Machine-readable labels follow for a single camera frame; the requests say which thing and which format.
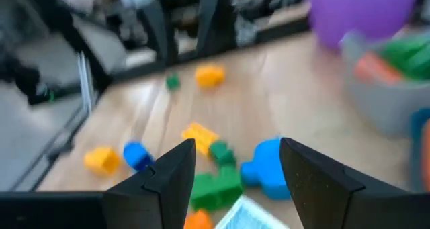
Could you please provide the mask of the blue toy brick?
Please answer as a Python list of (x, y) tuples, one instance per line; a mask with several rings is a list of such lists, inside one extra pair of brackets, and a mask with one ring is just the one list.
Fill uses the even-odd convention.
[(152, 154), (141, 142), (137, 141), (129, 142), (124, 146), (123, 157), (135, 171), (142, 171), (147, 166), (155, 163)]

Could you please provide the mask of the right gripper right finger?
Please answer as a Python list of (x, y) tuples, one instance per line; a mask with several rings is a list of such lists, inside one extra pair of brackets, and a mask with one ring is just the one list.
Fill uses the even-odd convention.
[(430, 193), (411, 193), (291, 138), (279, 157), (304, 229), (430, 229)]

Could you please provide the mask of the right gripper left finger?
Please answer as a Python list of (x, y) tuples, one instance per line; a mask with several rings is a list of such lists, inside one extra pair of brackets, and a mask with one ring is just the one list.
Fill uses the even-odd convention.
[(196, 142), (186, 139), (103, 193), (106, 229), (182, 229), (194, 184)]

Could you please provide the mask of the green toy block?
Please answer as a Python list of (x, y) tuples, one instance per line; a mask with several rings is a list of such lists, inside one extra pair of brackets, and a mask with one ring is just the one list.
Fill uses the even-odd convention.
[(403, 76), (430, 80), (430, 38), (391, 40), (381, 49), (380, 55)]
[(232, 165), (219, 168), (218, 174), (200, 173), (194, 177), (190, 206), (194, 210), (215, 211), (231, 206), (243, 194), (241, 176)]

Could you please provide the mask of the small green studded brick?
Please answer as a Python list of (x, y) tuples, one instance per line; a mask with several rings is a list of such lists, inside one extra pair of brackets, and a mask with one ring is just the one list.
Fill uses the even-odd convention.
[(181, 81), (179, 78), (179, 75), (177, 73), (170, 73), (166, 76), (166, 86), (168, 88), (168, 90), (170, 91), (175, 91), (177, 90), (180, 85), (181, 85)]

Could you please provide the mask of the orange wedge block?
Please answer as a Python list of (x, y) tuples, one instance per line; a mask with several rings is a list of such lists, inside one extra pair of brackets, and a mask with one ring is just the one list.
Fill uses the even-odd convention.
[(214, 229), (214, 224), (206, 210), (198, 210), (186, 216), (183, 229)]

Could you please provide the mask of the yellow small block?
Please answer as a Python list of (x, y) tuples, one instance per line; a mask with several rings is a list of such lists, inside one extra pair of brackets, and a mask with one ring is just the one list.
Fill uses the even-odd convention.
[(225, 69), (221, 65), (205, 64), (196, 69), (195, 79), (199, 87), (212, 88), (225, 80)]

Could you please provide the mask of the dark green studded brick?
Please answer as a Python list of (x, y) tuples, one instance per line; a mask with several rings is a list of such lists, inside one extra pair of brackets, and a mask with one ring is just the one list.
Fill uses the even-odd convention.
[(226, 165), (236, 166), (236, 157), (226, 141), (217, 140), (213, 142), (209, 147), (209, 152), (211, 158), (219, 167)]

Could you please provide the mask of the blue-backed card box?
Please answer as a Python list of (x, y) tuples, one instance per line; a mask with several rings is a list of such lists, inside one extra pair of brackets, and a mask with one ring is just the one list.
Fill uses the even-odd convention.
[(258, 203), (241, 195), (214, 229), (290, 229)]

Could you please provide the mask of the yellow flat block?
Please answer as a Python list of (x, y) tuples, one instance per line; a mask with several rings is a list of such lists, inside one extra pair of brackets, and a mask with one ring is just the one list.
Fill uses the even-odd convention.
[(193, 138), (195, 140), (196, 150), (204, 156), (210, 156), (210, 145), (219, 139), (218, 134), (203, 127), (197, 122), (191, 123), (184, 131), (182, 131), (181, 136), (184, 140)]

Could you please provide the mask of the light blue toy block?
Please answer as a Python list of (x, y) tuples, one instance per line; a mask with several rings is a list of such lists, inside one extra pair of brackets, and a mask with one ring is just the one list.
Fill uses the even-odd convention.
[(248, 187), (260, 186), (270, 199), (290, 199), (291, 194), (280, 160), (281, 138), (265, 140), (258, 144), (250, 161), (241, 163), (242, 182)]

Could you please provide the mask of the yellow toy brick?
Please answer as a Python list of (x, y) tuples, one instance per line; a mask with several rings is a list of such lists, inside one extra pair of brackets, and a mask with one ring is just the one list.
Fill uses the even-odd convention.
[(84, 165), (93, 173), (103, 176), (113, 175), (121, 165), (121, 158), (113, 148), (100, 146), (87, 152)]

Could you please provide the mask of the orange toy block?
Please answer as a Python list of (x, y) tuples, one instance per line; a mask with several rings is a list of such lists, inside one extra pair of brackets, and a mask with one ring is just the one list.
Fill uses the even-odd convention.
[(381, 82), (395, 85), (404, 77), (387, 61), (373, 52), (366, 52), (357, 62), (353, 74), (364, 83)]

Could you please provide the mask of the light grey plastic bin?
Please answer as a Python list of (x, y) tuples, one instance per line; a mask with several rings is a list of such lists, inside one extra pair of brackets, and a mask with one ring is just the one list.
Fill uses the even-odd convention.
[(395, 85), (364, 83), (353, 70), (366, 52), (382, 49), (385, 42), (370, 43), (357, 32), (348, 32), (341, 40), (345, 63), (344, 82), (356, 110), (380, 133), (389, 137), (410, 136), (411, 115), (430, 108), (430, 82), (402, 81)]

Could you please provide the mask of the teal plastic bin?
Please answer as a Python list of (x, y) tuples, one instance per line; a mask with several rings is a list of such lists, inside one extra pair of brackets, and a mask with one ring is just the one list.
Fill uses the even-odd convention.
[(422, 134), (425, 124), (430, 121), (430, 108), (423, 108), (411, 115), (411, 152), (409, 162), (410, 184), (413, 191), (425, 192), (425, 180), (421, 170)]

